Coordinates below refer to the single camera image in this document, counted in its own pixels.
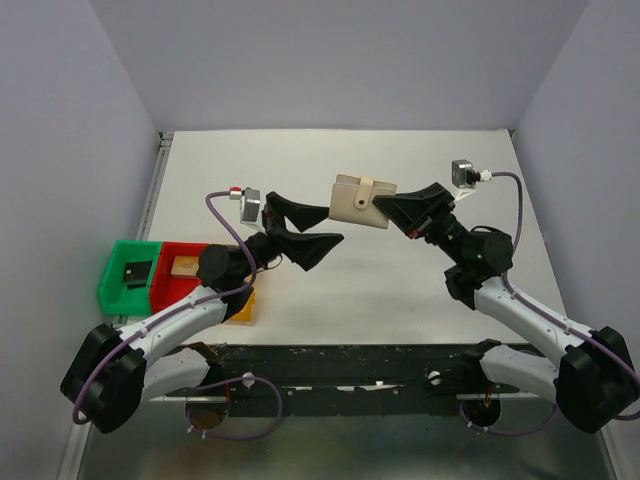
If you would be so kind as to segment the beige card holder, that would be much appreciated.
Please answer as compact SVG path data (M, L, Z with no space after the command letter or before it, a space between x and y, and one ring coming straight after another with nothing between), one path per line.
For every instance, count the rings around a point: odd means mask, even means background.
M387 229L389 220L375 207L373 199L378 195L395 195L396 191L397 185L394 183L339 174L332 186L329 218L343 223Z

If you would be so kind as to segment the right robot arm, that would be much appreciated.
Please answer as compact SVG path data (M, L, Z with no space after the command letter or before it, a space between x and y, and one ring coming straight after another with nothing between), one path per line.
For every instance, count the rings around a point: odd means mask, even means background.
M639 400L639 375L622 335L570 320L511 285L510 235L493 227L464 227L453 213L453 196L438 183L377 195L372 203L408 238L422 239L452 260L445 285L453 299L497 320L536 349L528 354L483 342L460 367L467 389L505 384L534 394L586 433L612 420L638 419L638 413L626 411Z

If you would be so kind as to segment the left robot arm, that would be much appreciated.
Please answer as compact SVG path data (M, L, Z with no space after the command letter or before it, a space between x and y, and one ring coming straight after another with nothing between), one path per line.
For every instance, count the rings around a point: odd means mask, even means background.
M111 433L145 398L190 388L214 393L221 385L220 368L183 342L239 313L259 269L277 257L309 271L344 238L310 233L329 218L329 208L275 192L262 197L254 189L231 187L207 194L205 204L234 244L207 246L199 257L198 285L168 307L134 325L101 324L87 334L60 385L73 404L75 424L91 423Z

